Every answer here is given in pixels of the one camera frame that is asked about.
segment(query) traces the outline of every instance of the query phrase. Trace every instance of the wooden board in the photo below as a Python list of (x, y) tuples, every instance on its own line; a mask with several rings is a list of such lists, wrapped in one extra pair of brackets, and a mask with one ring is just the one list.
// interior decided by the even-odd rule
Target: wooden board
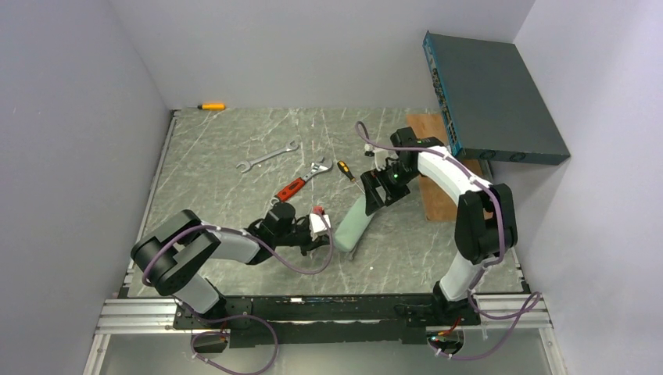
[[(407, 125), (414, 130), (417, 138), (436, 137), (445, 145), (448, 138), (440, 115), (407, 115)], [(483, 177), (478, 160), (461, 160), (474, 174)], [(428, 177), (419, 177), (421, 199), (428, 221), (456, 221), (456, 205), (442, 188)]]

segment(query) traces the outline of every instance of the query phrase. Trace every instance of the orange screwdriver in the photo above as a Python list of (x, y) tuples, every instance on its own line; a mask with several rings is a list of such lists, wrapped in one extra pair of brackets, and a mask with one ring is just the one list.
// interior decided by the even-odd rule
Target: orange screwdriver
[(348, 179), (350, 180), (350, 182), (353, 182), (359, 188), (359, 190), (361, 190), (361, 194), (364, 194), (364, 189), (362, 189), (361, 186), (359, 186), (359, 184), (357, 183), (357, 179), (354, 178), (352, 172), (350, 172), (350, 168), (348, 167), (346, 162), (339, 160), (339, 162), (337, 162), (336, 165), (339, 166), (341, 173), (345, 174), (346, 177), (348, 177)]

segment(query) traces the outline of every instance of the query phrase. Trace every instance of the wrench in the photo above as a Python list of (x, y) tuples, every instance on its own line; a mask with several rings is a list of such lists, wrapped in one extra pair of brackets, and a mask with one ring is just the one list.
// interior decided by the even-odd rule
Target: wrench
[(252, 166), (255, 166), (258, 163), (262, 163), (267, 159), (271, 159), (271, 158), (273, 158), (277, 155), (280, 155), (280, 154), (283, 154), (283, 153), (286, 153), (286, 152), (295, 151), (297, 148), (299, 148), (299, 143), (297, 143), (293, 139), (292, 141), (286, 143), (284, 148), (280, 148), (276, 151), (272, 151), (269, 154), (266, 154), (265, 156), (259, 157), (258, 159), (245, 160), (243, 162), (239, 162), (239, 164), (237, 164), (237, 166), (235, 168), (239, 168), (240, 166), (243, 166), (244, 169), (241, 170), (240, 172), (246, 173), (246, 172), (249, 172), (251, 170)]
[(328, 172), (332, 169), (332, 161), (328, 160), (323, 163), (324, 156), (320, 157), (318, 161), (311, 163), (311, 171), (304, 175), (304, 177), (297, 177), (296, 180), (287, 184), (270, 200), (272, 205), (278, 202), (285, 202), (290, 199), (299, 189), (301, 189), (307, 182), (310, 181), (316, 174)]

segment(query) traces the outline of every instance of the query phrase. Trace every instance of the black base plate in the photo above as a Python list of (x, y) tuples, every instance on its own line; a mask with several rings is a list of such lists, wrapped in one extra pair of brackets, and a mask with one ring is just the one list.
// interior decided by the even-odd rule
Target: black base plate
[[(460, 316), (461, 325), (479, 325), (478, 314), (471, 308), (453, 316), (433, 316), (431, 295), (326, 295), (306, 297), (226, 297), (229, 315), (244, 312), (270, 322), (280, 344), (401, 341), (425, 344), (426, 327), (451, 326)], [(176, 330), (218, 329), (206, 326), (191, 313), (178, 308), (173, 328)], [(363, 320), (363, 323), (347, 320)], [(312, 323), (291, 323), (307, 321)], [(228, 322), (232, 348), (250, 348), (272, 342), (269, 331), (253, 320)]]
[[(247, 298), (227, 298), (226, 299), (226, 311), (229, 316), (233, 315), (244, 315), (244, 314), (253, 314), (253, 304), (250, 299)], [(236, 319), (229, 320), (227, 327), (232, 330), (245, 330), (249, 328), (252, 320), (248, 319)], [(193, 314), (181, 307), (177, 307), (175, 312), (175, 320), (173, 322), (173, 328), (176, 330), (207, 330), (207, 329), (217, 329), (220, 328), (222, 323), (213, 323), (213, 324), (203, 324), (199, 322)]]

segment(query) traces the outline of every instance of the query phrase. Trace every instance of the red handle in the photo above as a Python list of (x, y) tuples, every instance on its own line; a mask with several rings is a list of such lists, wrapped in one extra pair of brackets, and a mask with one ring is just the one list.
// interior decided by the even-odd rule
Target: red handle
[(305, 184), (306, 181), (304, 181), (302, 177), (297, 177), (296, 180), (294, 180), (293, 182), (288, 184), (288, 186), (282, 188), (281, 191), (276, 193), (274, 197), (276, 197), (281, 202), (285, 202), (288, 199), (290, 199), (290, 197), (295, 195), (295, 193), (299, 191), (299, 189), (301, 189)]

